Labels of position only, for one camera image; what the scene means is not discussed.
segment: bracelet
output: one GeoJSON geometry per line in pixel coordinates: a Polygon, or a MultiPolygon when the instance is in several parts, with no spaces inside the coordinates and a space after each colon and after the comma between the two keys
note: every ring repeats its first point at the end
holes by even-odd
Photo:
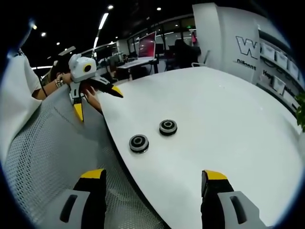
{"type": "Polygon", "coordinates": [[[59,75],[59,76],[57,77],[57,79],[55,79],[54,81],[55,81],[55,84],[56,84],[56,86],[57,86],[58,88],[60,88],[61,86],[64,85],[64,82],[63,82],[63,80],[62,80],[62,75],[59,75]]]}

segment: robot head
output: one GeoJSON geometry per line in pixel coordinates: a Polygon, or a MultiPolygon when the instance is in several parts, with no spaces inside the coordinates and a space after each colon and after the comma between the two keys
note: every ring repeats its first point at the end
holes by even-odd
{"type": "Polygon", "coordinates": [[[76,83],[93,77],[96,72],[95,60],[88,57],[82,57],[81,54],[74,54],[70,58],[69,67],[72,74],[72,80],[76,83]]]}

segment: white table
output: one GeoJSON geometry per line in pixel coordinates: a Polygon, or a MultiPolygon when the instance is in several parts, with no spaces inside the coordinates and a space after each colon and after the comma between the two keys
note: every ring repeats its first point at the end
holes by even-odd
{"type": "Polygon", "coordinates": [[[100,94],[114,142],[135,182],[173,229],[200,229],[201,173],[224,173],[274,225],[296,195],[303,164],[301,129],[275,98],[238,77],[207,67],[164,72],[120,85],[124,98],[100,94]],[[159,133],[164,119],[175,135],[159,133]],[[133,135],[150,146],[137,155],[133,135]]]}

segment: green plant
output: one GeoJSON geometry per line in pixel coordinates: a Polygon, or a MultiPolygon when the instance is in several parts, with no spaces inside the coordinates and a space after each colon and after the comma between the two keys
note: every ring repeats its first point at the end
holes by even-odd
{"type": "Polygon", "coordinates": [[[305,93],[296,96],[295,100],[300,104],[296,110],[297,124],[300,125],[303,132],[305,132],[305,93]]]}

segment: robot eye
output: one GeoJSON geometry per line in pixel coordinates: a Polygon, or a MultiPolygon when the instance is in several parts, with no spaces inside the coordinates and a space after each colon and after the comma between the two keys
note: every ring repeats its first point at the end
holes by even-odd
{"type": "Polygon", "coordinates": [[[91,65],[87,65],[86,67],[84,67],[84,72],[87,73],[88,71],[91,70],[91,65]]]}

